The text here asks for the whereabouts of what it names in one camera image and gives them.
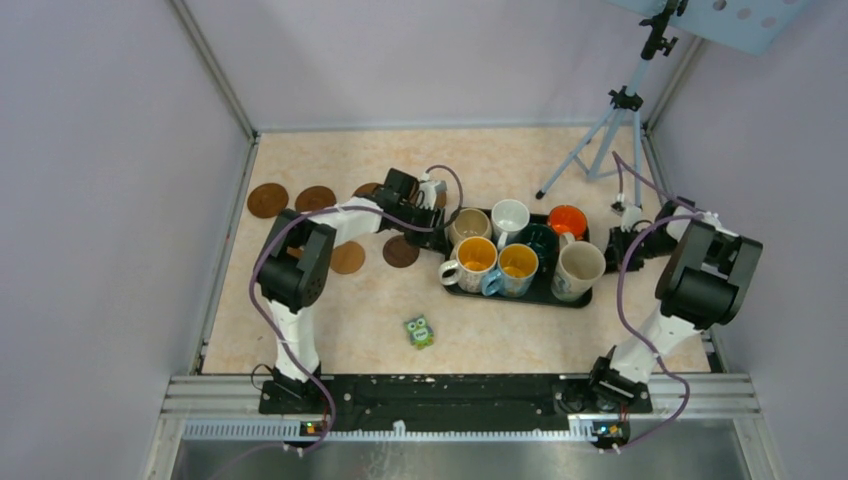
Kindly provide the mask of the white mug yellow inside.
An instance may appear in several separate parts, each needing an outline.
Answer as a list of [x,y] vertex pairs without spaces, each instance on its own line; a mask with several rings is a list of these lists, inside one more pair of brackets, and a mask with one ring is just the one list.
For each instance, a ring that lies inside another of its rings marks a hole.
[[468,237],[455,247],[455,255],[440,265],[439,281],[445,287],[481,294],[483,279],[494,268],[497,255],[496,246],[488,238]]

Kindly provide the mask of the blue mug yellow inside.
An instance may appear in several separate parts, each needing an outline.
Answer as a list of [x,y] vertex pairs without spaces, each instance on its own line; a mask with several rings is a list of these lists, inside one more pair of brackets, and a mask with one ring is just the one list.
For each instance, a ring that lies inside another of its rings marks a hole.
[[538,257],[531,248],[518,243],[508,245],[499,253],[493,270],[483,277],[481,292],[487,297],[522,297],[529,290],[538,268]]

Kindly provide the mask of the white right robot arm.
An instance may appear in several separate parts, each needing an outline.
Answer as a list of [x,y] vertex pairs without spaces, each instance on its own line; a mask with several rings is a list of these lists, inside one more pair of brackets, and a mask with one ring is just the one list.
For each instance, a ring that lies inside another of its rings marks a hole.
[[738,314],[763,253],[761,242],[724,228],[685,198],[669,200],[641,230],[611,229],[606,270],[623,278],[648,259],[667,258],[656,284],[656,308],[629,338],[598,358],[586,385],[600,412],[635,409],[648,398],[654,368],[684,340]]

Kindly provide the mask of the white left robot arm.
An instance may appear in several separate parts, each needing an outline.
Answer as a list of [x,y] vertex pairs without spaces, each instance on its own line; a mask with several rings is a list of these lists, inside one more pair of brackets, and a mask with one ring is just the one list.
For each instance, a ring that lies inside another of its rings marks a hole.
[[314,304],[324,291],[332,253],[365,235],[395,230],[410,245],[438,250],[454,221],[439,199],[448,187],[424,172],[390,169],[369,193],[303,213],[286,209],[274,221],[249,281],[251,303],[272,329],[278,348],[271,369],[283,401],[297,413],[319,404],[323,388],[315,346]]

